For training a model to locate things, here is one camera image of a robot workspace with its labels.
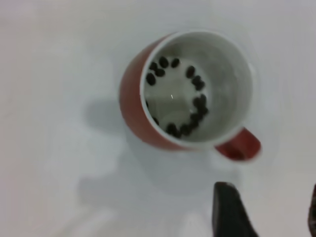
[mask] mug rim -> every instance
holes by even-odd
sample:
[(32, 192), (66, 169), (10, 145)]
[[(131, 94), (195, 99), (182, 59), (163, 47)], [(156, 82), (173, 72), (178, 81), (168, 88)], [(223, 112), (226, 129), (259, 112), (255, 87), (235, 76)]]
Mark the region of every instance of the mug rim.
[[(146, 99), (145, 99), (145, 95), (144, 95), (144, 86), (145, 86), (145, 81), (146, 81), (146, 73), (147, 73), (147, 68), (149, 68), (150, 63), (152, 62), (152, 60), (154, 59), (154, 57), (156, 57), (156, 55), (172, 40), (179, 38), (181, 36), (184, 36), (186, 34), (191, 34), (191, 33), (207, 33), (207, 34), (211, 34), (211, 35), (216, 35), (219, 37), (222, 37), (223, 39), (225, 39), (228, 43), (230, 43), (233, 47), (235, 47), (239, 53), (242, 55), (242, 57), (244, 58), (245, 62), (248, 64), (248, 68), (250, 71), (250, 75), (251, 75), (251, 81), (252, 81), (252, 93), (251, 93), (251, 97), (250, 97), (250, 103), (249, 106), (245, 112), (244, 117), (229, 131), (225, 132), (224, 134), (220, 135), (217, 138), (214, 139), (209, 139), (206, 141), (201, 141), (201, 142), (190, 142), (190, 141), (184, 141), (184, 140), (180, 140), (177, 138), (174, 138), (173, 136), (167, 134), (161, 127), (159, 127), (156, 122), (154, 121), (153, 117), (151, 116), (147, 105), (146, 105)], [(140, 79), (140, 98), (141, 98), (141, 104), (142, 104), (142, 109), (145, 113), (145, 116), (147, 118), (147, 120), (149, 121), (149, 123), (151, 124), (151, 126), (155, 129), (155, 131), (162, 136), (164, 139), (166, 139), (167, 141), (176, 144), (178, 146), (184, 147), (184, 148), (191, 148), (191, 149), (198, 149), (198, 148), (210, 148), (213, 146), (217, 146), (217, 145), (221, 145), (225, 142), (228, 142), (229, 140), (231, 140), (232, 138), (234, 138), (236, 135), (238, 135), (244, 128), (243, 123), (245, 121), (245, 119), (247, 118), (250, 110), (253, 108), (253, 103), (254, 103), (254, 94), (256, 93), (256, 81), (255, 78), (255, 67), (252, 65), (251, 62), (249, 62), (249, 57), (246, 56), (245, 52), (242, 50), (241, 47), (239, 47), (237, 45), (237, 43), (235, 43), (232, 39), (228, 38), (226, 35), (218, 32), (218, 31), (210, 31), (210, 30), (188, 30), (188, 31), (180, 31), (180, 32), (175, 32), (175, 33), (171, 33), (170, 35), (166, 36), (161, 42), (159, 42), (154, 49), (151, 51), (151, 53), (149, 54), (149, 56), (147, 57), (145, 64), (142, 68), (142, 72), (141, 72), (141, 79)]]

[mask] dark object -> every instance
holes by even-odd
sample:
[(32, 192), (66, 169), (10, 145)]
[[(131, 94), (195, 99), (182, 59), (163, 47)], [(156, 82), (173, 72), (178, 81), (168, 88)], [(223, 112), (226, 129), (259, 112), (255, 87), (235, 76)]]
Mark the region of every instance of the dark object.
[(207, 108), (207, 107), (200, 107), (200, 108), (198, 109), (198, 113), (199, 113), (200, 115), (202, 115), (202, 116), (205, 116), (205, 115), (208, 114), (208, 108)]
[(155, 117), (153, 117), (155, 123), (157, 123), (157, 125), (159, 125), (158, 119), (156, 119)]
[(154, 74), (148, 73), (146, 76), (146, 81), (149, 85), (155, 85), (156, 84), (156, 78)]
[(171, 67), (176, 68), (179, 65), (179, 63), (180, 63), (180, 60), (178, 58), (175, 58), (171, 62)]
[(169, 123), (166, 129), (166, 133), (170, 134), (170, 135), (174, 135), (177, 133), (177, 127), (174, 123)]
[(190, 115), (190, 119), (193, 121), (199, 122), (203, 119), (203, 116), (202, 116), (202, 114), (199, 114), (199, 113), (193, 113)]
[(194, 121), (192, 120), (190, 123), (189, 123), (189, 128), (190, 130), (194, 130), (198, 127), (198, 121)]
[(169, 66), (169, 62), (165, 57), (159, 58), (159, 64), (162, 68), (167, 68)]
[(178, 131), (178, 130), (177, 130), (176, 133), (173, 134), (173, 136), (174, 136), (175, 138), (181, 138), (181, 135), (182, 135), (181, 132)]
[(195, 67), (189, 66), (189, 67), (187, 68), (187, 71), (186, 71), (186, 77), (187, 77), (187, 78), (193, 77), (195, 71), (196, 71), (196, 68), (195, 68)]
[(180, 127), (180, 132), (181, 134), (188, 136), (192, 131), (190, 130), (190, 127), (188, 125), (184, 124)]
[(206, 105), (206, 96), (202, 94), (200, 97), (201, 103), (205, 106)]
[(204, 102), (203, 102), (203, 100), (202, 100), (200, 97), (195, 97), (195, 98), (193, 99), (193, 105), (194, 105), (197, 109), (199, 109), (199, 108), (204, 107)]
[(200, 76), (195, 76), (193, 79), (192, 79), (192, 84), (197, 86), (200, 82), (201, 82), (201, 77)]
[(158, 69), (157, 63), (152, 62), (149, 69), (153, 71), (157, 70)]
[(196, 90), (197, 91), (200, 91), (200, 90), (202, 90), (204, 87), (205, 87), (205, 82), (203, 82), (203, 81), (200, 81), (197, 85), (195, 85), (196, 86)]
[(308, 226), (312, 237), (316, 237), (316, 185), (314, 185), (312, 201), (308, 216)]
[(214, 237), (258, 237), (239, 192), (231, 183), (214, 185), (212, 226)]
[(166, 133), (168, 133), (169, 135), (172, 135), (176, 138), (181, 137), (181, 132), (178, 131), (178, 129), (174, 123), (168, 124), (167, 129), (166, 129)]
[(157, 77), (163, 77), (164, 75), (165, 75), (165, 72), (164, 72), (164, 70), (163, 69), (157, 69), (156, 71), (155, 71), (155, 74), (156, 74), (156, 76)]

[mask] red mug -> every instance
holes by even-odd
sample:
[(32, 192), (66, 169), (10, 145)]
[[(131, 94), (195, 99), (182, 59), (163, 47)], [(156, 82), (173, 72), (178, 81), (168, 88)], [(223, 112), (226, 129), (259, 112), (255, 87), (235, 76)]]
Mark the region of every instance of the red mug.
[[(201, 76), (203, 74), (209, 112), (192, 137), (179, 139), (169, 135), (165, 132), (165, 125), (158, 125), (149, 110), (151, 105), (148, 107), (146, 96), (151, 88), (147, 75), (150, 74), (149, 67), (162, 55), (179, 58), (182, 64), (194, 62)], [(185, 73), (183, 67), (177, 69), (179, 77)], [(156, 78), (160, 88), (162, 83), (169, 81), (163, 77), (167, 76)], [(190, 80), (185, 78), (185, 74), (183, 77), (185, 85), (164, 87), (159, 96), (162, 97), (161, 93), (170, 96), (170, 90), (175, 90), (172, 93), (178, 98), (192, 94), (192, 91), (186, 91)], [(255, 80), (249, 63), (231, 40), (210, 31), (178, 32), (150, 44), (131, 61), (120, 84), (119, 103), (128, 127), (148, 144), (167, 150), (215, 148), (229, 159), (250, 160), (261, 150), (260, 141), (242, 125), (253, 103), (254, 88)]]

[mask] white surface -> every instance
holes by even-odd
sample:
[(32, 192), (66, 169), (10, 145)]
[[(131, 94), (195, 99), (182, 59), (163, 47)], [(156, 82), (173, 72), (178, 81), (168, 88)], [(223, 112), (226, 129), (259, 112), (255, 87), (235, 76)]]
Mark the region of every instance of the white surface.
[[(309, 236), (316, 182), (313, 0), (2, 0), (0, 236), (206, 237), (215, 181), (232, 181), (261, 237)], [(168, 153), (117, 102), (146, 44), (190, 27), (248, 33), (262, 71), (256, 161)]]

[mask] mug handle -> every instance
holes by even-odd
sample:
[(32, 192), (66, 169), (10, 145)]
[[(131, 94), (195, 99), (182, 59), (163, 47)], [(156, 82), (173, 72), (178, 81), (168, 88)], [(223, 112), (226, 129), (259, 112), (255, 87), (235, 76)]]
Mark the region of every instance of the mug handle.
[(258, 138), (244, 127), (237, 136), (215, 148), (231, 160), (250, 160), (261, 150), (261, 143)]

